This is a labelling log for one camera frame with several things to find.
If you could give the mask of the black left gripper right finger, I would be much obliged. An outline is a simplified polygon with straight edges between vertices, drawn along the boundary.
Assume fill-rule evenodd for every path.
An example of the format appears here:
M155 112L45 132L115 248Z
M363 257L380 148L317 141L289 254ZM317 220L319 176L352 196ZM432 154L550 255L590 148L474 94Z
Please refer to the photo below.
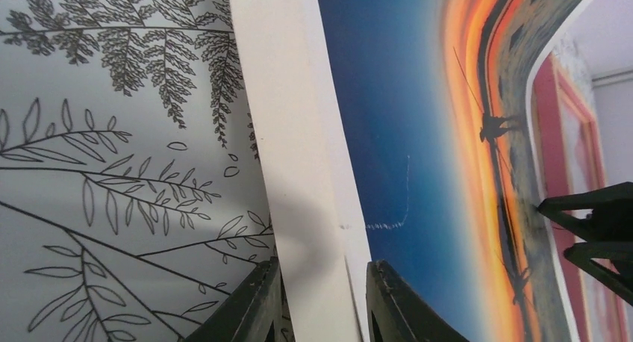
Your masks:
M367 265L367 319L372 342L467 342L385 260Z

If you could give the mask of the pink wooden picture frame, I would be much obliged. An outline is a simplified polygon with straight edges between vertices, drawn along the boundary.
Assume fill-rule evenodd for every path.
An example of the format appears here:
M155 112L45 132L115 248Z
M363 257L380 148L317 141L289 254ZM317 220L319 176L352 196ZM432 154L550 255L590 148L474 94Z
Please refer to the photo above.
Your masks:
M531 103L545 195L566 196L604 187L596 114L554 55L537 71ZM627 304L567 259L560 262L580 341L630 341Z

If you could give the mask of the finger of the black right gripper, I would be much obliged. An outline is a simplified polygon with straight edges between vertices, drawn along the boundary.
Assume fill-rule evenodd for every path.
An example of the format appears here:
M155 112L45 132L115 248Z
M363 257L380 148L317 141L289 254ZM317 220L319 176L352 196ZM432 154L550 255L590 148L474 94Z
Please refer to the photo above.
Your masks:
M632 242L575 243L564 257L632 305Z
M544 199L537 211L587 242L632 241L630 181Z

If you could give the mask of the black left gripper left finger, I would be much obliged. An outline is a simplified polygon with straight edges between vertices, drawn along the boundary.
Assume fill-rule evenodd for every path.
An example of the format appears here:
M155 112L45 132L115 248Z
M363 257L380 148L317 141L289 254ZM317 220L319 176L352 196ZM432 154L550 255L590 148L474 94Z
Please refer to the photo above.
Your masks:
M185 340L286 341L284 302L279 260L271 257L259 263L213 315Z

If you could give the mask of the sunset photo print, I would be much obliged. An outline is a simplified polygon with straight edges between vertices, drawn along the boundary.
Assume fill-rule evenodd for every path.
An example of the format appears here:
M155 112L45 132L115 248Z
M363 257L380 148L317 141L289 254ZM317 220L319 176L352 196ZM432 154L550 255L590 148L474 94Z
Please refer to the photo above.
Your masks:
M531 89L586 1L318 0L371 261L468 341L579 340Z

